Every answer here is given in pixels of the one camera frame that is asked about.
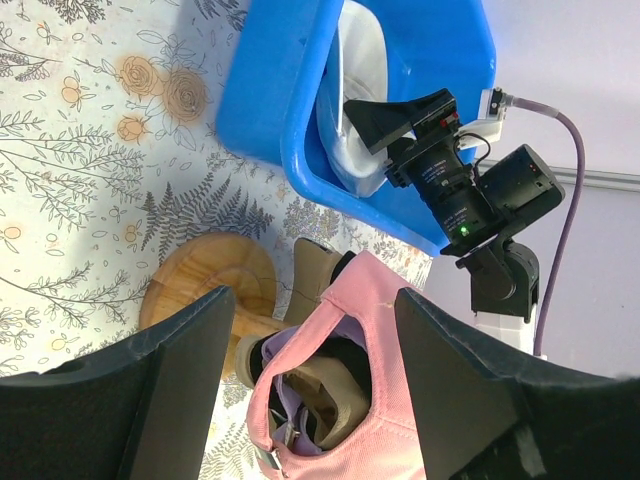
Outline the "purple baseball cap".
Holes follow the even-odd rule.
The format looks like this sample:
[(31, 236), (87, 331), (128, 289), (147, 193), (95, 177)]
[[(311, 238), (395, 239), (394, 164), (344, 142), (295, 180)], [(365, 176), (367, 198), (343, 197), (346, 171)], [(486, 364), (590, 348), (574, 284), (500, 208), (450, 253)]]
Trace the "purple baseball cap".
[[(252, 380), (257, 381), (260, 375), (265, 372), (266, 367), (271, 362), (275, 362), (277, 368), (271, 379), (272, 386), (275, 378), (308, 360), (331, 335), (344, 334), (347, 320), (358, 322), (352, 317), (344, 316), (335, 328), (328, 332), (323, 329), (324, 322), (315, 318), (307, 322), (307, 325), (303, 328), (304, 334), (302, 336), (298, 334), (301, 328), (295, 326), (259, 341), (256, 349), (250, 355), (250, 375)], [(284, 438), (282, 433), (272, 432), (271, 430), (270, 433), (276, 441), (284, 444), (282, 442)]]

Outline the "black baseball cap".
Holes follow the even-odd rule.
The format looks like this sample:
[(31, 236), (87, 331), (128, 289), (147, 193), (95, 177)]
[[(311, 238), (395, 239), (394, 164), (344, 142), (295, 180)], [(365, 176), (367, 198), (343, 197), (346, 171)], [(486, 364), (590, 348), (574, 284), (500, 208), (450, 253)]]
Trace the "black baseball cap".
[(286, 426), (285, 443), (305, 439), (321, 451), (330, 450), (366, 418), (371, 402), (365, 350), (348, 338), (331, 337), (304, 363), (273, 380), (270, 430)]

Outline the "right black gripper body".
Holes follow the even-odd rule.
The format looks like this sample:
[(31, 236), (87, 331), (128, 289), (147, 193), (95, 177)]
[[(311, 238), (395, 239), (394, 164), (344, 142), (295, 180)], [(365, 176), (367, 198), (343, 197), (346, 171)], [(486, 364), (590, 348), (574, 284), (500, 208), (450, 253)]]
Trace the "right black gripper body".
[(528, 145), (516, 148), (485, 172), (466, 163), (449, 131), (416, 141), (409, 132), (389, 147), (386, 176), (394, 187), (412, 186), (448, 239), (443, 254), (463, 257), (479, 245), (509, 238), (559, 206), (564, 188)]

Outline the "wooden hat stand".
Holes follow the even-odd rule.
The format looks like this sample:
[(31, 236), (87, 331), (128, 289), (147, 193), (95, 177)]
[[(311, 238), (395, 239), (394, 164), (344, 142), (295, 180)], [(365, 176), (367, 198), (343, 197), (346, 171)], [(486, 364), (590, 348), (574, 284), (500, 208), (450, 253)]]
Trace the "wooden hat stand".
[(141, 329), (159, 323), (211, 290), (227, 286), (235, 299), (235, 315), (221, 378), (234, 373), (241, 338), (264, 337), (284, 328), (274, 317), (277, 278), (267, 251), (236, 233), (208, 233), (187, 241), (151, 277), (141, 304)]

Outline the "beige baseball cap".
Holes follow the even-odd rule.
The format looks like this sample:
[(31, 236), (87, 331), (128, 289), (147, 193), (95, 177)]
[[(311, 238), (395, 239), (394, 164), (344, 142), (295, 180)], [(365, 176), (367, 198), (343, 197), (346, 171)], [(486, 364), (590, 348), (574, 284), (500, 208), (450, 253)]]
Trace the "beige baseball cap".
[[(344, 267), (354, 257), (355, 254), (351, 251), (342, 254), (310, 239), (297, 239), (294, 244), (293, 291), (284, 323), (289, 327), (303, 323), (319, 304), (321, 293), (337, 279)], [(331, 335), (329, 338), (348, 338), (366, 352), (364, 333), (359, 323), (347, 320), (345, 327), (344, 334)], [(284, 435), (288, 430), (288, 427), (282, 426), (276, 432)], [(299, 439), (293, 444), (285, 443), (283, 440), (282, 442), (298, 455), (315, 456), (324, 452), (315, 448), (310, 441), (305, 439)]]

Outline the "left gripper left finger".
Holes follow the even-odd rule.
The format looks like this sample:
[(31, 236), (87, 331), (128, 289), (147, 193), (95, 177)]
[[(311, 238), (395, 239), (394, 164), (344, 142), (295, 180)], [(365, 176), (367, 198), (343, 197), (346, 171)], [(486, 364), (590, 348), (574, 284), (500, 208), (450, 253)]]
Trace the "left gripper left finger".
[(2, 378), (2, 478), (197, 478), (234, 307), (218, 287), (106, 348)]

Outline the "pink baseball cap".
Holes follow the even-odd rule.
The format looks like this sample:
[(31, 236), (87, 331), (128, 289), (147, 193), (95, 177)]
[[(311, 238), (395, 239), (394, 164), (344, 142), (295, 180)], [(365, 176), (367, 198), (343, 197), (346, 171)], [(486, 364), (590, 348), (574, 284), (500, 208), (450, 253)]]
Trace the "pink baseball cap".
[(425, 478), (394, 310), (407, 285), (363, 251), (301, 324), (241, 339), (235, 369), (266, 478)]

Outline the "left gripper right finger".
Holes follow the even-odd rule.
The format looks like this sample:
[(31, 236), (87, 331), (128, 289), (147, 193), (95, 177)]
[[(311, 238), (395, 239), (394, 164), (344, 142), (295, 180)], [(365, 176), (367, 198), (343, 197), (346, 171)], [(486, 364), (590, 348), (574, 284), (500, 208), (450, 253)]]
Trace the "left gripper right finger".
[(638, 379), (541, 360), (410, 288), (395, 319), (428, 478), (638, 478)]

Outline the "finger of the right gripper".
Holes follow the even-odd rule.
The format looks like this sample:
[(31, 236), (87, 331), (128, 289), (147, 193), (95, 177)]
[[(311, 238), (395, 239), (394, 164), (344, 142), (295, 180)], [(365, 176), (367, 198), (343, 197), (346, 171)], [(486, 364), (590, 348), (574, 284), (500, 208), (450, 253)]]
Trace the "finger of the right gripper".
[(448, 89), (406, 102), (348, 100), (344, 113), (371, 154), (412, 132), (421, 141), (458, 123), (457, 103)]

